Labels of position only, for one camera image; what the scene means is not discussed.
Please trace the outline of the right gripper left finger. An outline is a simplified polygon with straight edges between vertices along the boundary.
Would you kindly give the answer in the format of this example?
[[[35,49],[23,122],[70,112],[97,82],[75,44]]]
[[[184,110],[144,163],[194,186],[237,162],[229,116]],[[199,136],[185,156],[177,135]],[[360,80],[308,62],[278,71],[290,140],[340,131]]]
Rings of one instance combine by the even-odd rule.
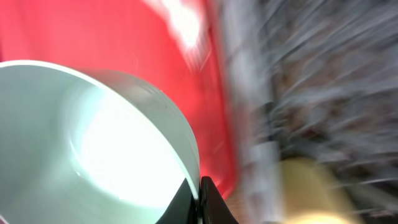
[[[197,224],[196,205],[186,179],[156,224]]]

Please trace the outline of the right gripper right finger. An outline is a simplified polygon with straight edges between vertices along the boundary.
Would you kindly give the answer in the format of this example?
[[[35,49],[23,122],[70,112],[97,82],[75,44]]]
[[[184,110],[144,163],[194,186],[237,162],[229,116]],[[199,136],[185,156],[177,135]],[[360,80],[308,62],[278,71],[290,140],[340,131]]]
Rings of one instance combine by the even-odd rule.
[[[201,178],[200,211],[203,224],[238,224],[208,176]]]

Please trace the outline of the yellow plastic cup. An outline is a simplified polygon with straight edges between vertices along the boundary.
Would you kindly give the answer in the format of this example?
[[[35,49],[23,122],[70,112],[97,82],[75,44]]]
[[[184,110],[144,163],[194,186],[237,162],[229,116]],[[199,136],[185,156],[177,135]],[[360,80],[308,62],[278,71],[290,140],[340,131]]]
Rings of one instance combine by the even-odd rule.
[[[285,224],[360,224],[348,194],[332,187],[335,176],[305,158],[281,162]]]

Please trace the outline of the mint green bowl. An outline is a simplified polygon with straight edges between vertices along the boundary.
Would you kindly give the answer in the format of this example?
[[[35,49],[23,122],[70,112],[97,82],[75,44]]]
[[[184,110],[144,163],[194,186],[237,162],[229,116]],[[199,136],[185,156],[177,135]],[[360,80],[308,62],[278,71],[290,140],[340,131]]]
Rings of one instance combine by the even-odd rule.
[[[180,109],[143,79],[1,64],[2,223],[156,223],[185,179],[197,210],[199,161]]]

